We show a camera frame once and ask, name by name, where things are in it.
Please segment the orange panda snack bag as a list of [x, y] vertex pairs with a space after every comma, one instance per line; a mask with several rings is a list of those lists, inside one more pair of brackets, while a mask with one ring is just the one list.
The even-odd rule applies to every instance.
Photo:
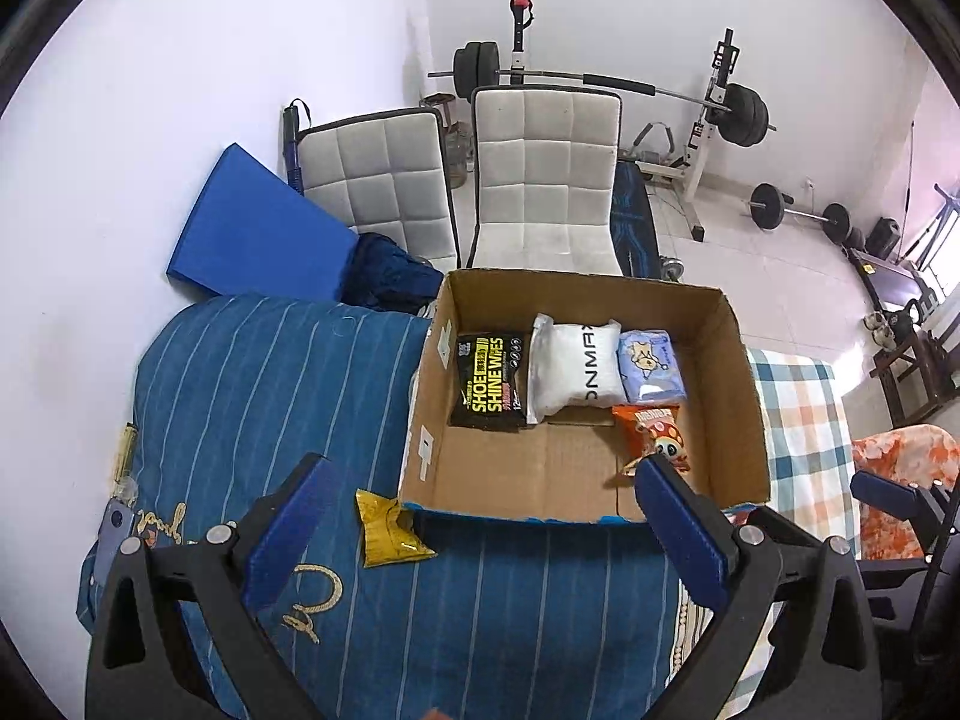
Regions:
[[613, 406], [612, 416], [625, 441], [620, 475], [633, 478], [640, 461], [656, 454], [667, 458], [681, 475], [692, 471], [677, 406], [619, 405]]

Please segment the blue cartoon tissue pack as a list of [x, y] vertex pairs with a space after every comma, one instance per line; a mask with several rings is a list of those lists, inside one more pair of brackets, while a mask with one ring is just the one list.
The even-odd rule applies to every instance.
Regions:
[[675, 406], [686, 399], [679, 360], [664, 330], [623, 332], [617, 349], [628, 405]]

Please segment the white wipes pack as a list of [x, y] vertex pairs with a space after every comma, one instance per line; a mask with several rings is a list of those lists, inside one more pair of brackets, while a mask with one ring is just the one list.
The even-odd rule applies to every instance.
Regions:
[[535, 426], [567, 406], [625, 405], [617, 349], [619, 322], [556, 323], [535, 317], [527, 365], [527, 422]]

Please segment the black shoe shine wipes pack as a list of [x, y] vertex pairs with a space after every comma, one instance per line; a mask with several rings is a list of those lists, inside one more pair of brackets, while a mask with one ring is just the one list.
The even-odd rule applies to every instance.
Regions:
[[521, 333], [464, 333], [457, 337], [457, 397], [449, 424], [483, 431], [517, 431], [526, 424], [519, 372]]

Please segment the orange floral blanket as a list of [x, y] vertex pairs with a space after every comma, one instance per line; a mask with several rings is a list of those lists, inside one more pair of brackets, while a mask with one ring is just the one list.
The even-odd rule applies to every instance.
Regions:
[[[875, 473], [895, 483], [929, 488], [934, 481], [953, 486], [958, 475], [958, 440], [946, 429], [930, 424], [900, 427], [853, 442], [858, 472]], [[862, 557], [910, 559], [923, 548], [908, 522], [861, 505]]]

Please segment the dark wooden chair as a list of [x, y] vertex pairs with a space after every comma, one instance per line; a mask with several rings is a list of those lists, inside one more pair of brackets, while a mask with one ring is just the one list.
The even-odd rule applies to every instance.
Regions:
[[958, 307], [942, 304], [924, 323], [908, 310], [877, 317], [871, 377], [884, 394], [893, 427], [928, 421], [958, 400]]

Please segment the blue smartphone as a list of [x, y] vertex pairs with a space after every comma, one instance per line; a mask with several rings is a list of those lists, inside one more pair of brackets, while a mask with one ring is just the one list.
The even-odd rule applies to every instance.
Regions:
[[93, 580], [99, 587], [106, 585], [112, 561], [132, 533], [134, 518], [135, 514], [128, 505], [115, 497], [109, 499], [99, 527], [94, 559]]

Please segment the plaid bed sheet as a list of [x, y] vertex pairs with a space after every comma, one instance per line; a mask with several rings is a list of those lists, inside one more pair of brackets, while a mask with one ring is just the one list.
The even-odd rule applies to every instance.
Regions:
[[[832, 366], [820, 359], [771, 349], [747, 348], [745, 353], [754, 372], [765, 426], [770, 472], [766, 505], [817, 538], [843, 536], [854, 554], [861, 556], [861, 514], [850, 493], [853, 441]], [[692, 600], [681, 580], [677, 587], [679, 609], [664, 684], [679, 674], [713, 617]], [[754, 699], [773, 653], [768, 634], [781, 606], [773, 606], [766, 616], [754, 651], [718, 718], [734, 717]]]

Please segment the yellow snack packet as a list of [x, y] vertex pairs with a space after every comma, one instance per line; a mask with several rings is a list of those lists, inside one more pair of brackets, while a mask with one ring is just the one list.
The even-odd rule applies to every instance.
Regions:
[[413, 531], [413, 518], [397, 499], [358, 489], [356, 510], [361, 522], [363, 566], [395, 566], [433, 559], [436, 551]]

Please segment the dumbbell bar on floor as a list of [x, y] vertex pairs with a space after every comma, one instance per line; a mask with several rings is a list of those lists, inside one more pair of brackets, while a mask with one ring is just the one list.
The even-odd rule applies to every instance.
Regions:
[[835, 245], [843, 244], [853, 231], [850, 212], [841, 203], [828, 203], [822, 211], [800, 210], [793, 195], [766, 182], [758, 184], [750, 193], [748, 210], [761, 231], [775, 231], [788, 216], [820, 224], [823, 234]]

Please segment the open cardboard box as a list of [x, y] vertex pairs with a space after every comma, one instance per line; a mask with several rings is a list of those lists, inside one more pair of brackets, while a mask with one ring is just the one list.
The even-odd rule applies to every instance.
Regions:
[[662, 330], [685, 395], [682, 478], [723, 509], [770, 499], [765, 429], [731, 303], [716, 288], [558, 271], [444, 278], [416, 371], [397, 497], [512, 522], [638, 522], [622, 333]]

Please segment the black weight bench pad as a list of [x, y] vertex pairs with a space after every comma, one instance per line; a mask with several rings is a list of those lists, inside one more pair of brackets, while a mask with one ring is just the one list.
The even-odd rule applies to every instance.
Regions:
[[662, 278], [661, 252], [646, 184], [631, 161], [619, 161], [615, 167], [610, 236], [625, 277]]

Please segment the white weight bench rack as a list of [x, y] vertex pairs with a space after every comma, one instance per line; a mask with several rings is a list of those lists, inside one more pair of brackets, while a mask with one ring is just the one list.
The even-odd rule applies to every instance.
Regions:
[[715, 120], [719, 117], [719, 110], [709, 107], [709, 103], [724, 103], [727, 85], [732, 73], [736, 70], [739, 52], [740, 49], [734, 44], [734, 30], [727, 28], [724, 31], [724, 37], [716, 44], [713, 52], [708, 85], [706, 85], [700, 114], [693, 121], [690, 135], [686, 138], [682, 151], [675, 156], [665, 156], [659, 161], [645, 160], [641, 156], [641, 140], [646, 133], [651, 132], [656, 122], [651, 122], [641, 130], [633, 143], [627, 149], [620, 151], [620, 156], [624, 160], [633, 161], [640, 168], [643, 176], [667, 185], [674, 192], [679, 215], [685, 221], [690, 238], [695, 242], [704, 241], [704, 226], [693, 202], [708, 164], [709, 148], [718, 135]]

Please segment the blue foam mat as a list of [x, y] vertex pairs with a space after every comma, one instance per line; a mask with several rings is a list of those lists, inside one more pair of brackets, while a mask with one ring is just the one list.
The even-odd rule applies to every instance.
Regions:
[[357, 242], [233, 143], [195, 200], [166, 275], [217, 296], [335, 301]]

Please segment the dark blue crumpled cloth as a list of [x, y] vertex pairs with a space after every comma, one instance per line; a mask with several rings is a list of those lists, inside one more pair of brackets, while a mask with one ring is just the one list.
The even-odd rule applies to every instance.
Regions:
[[379, 232], [363, 232], [343, 271], [340, 300], [381, 312], [420, 314], [438, 296], [443, 273]]

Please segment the right white padded chair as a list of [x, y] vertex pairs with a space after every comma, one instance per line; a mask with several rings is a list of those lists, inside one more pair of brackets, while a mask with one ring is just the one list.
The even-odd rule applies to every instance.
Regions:
[[470, 268], [618, 277], [610, 232], [622, 99], [597, 89], [487, 86], [472, 96]]

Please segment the white padded chair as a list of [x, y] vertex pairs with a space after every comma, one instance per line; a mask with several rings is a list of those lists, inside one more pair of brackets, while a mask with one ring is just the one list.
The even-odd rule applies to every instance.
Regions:
[[470, 268], [618, 277], [610, 232], [622, 99], [597, 89], [487, 86], [472, 96]]
[[448, 273], [460, 266], [441, 115], [405, 107], [298, 135], [302, 193], [358, 234], [375, 232]]

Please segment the left white padded chair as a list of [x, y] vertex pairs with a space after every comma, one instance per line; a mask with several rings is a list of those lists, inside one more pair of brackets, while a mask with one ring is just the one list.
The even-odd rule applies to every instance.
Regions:
[[302, 193], [358, 234], [375, 232], [448, 273], [460, 266], [441, 115], [405, 107], [298, 135]]

